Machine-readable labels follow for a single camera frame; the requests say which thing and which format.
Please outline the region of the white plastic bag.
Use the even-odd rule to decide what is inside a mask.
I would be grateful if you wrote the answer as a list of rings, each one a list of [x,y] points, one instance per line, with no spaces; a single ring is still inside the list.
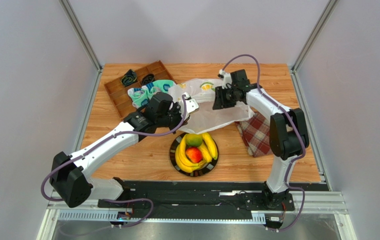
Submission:
[[[190,114],[186,125],[179,130],[189,134],[202,134],[223,128],[234,122],[249,120],[254,112],[248,105],[238,102],[234,107],[213,110],[215,100],[215,87],[220,87],[222,81],[218,78],[194,78],[172,86],[168,90],[175,102],[181,100],[184,93],[199,105],[199,109]]]

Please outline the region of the green fake mango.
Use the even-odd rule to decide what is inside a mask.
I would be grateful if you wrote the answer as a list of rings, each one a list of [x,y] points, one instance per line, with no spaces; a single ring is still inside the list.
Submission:
[[[185,136],[185,143],[190,147],[199,147],[203,143],[203,138],[200,134],[188,133]]]

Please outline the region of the red fake apple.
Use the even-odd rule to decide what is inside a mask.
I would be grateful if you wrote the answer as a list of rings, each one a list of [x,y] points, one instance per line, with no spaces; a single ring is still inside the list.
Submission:
[[[197,147],[187,148],[185,154],[192,163],[197,164],[203,160],[203,154]]]

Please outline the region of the yellow banana bunch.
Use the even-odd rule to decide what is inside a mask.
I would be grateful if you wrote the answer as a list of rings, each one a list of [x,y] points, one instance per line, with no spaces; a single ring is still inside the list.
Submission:
[[[200,136],[202,138],[202,144],[198,149],[202,153],[203,160],[207,163],[210,163],[212,160],[217,160],[219,155],[218,148],[213,138],[207,132],[202,133]]]
[[[175,160],[176,160],[177,165],[182,171],[190,174],[194,171],[202,169],[207,164],[207,162],[204,160],[201,160],[199,163],[192,163],[188,159],[188,157],[185,154],[185,151],[190,146],[188,146],[185,143],[185,136],[182,138],[179,146],[177,147],[175,151]]]

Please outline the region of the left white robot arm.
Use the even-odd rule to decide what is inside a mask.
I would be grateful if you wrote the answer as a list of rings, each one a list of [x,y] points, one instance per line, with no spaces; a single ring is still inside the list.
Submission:
[[[158,92],[148,104],[126,116],[111,132],[91,145],[66,154],[58,153],[52,170],[43,180],[41,193],[49,201],[64,202],[75,208],[86,200],[118,200],[124,191],[117,179],[92,178],[94,172],[122,150],[145,137],[157,137],[158,128],[175,133],[197,111],[198,103],[184,93],[179,101],[167,93]]]

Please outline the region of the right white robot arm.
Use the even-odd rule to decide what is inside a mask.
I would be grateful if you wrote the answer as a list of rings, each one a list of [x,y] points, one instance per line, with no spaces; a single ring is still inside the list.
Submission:
[[[258,83],[250,83],[245,70],[228,73],[219,70],[222,85],[215,87],[214,110],[234,107],[242,102],[269,122],[269,146],[274,154],[270,176],[264,182],[261,202],[276,209],[287,200],[294,163],[305,156],[309,146],[306,118],[300,108],[289,108],[271,97]]]

